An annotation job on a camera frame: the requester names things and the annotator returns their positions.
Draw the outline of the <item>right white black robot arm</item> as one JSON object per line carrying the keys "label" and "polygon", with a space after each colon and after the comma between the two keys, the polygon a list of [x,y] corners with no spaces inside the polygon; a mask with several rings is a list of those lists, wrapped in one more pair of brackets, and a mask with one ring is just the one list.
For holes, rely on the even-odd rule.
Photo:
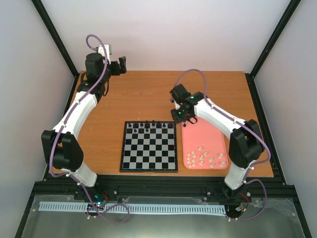
{"label": "right white black robot arm", "polygon": [[271,152],[255,120],[246,121],[235,117],[217,106],[204,93],[191,94],[182,84],[174,86],[170,95],[171,102],[175,104],[171,115],[176,123],[201,118],[229,139],[231,165],[224,182],[231,190],[247,183],[246,178],[255,165],[270,160]]}

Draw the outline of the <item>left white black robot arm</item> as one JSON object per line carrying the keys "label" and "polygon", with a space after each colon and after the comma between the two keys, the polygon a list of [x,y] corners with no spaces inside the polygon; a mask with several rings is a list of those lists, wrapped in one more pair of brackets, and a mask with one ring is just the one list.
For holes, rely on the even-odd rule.
{"label": "left white black robot arm", "polygon": [[100,53],[91,53],[86,56],[85,65],[73,103],[52,130],[42,133],[41,141],[50,174],[56,178],[54,169],[61,170],[62,175],[86,186],[85,193],[96,200],[102,196],[103,187],[96,183],[97,174],[85,164],[77,139],[88,115],[107,94],[110,77],[127,72],[126,57],[109,61]]}

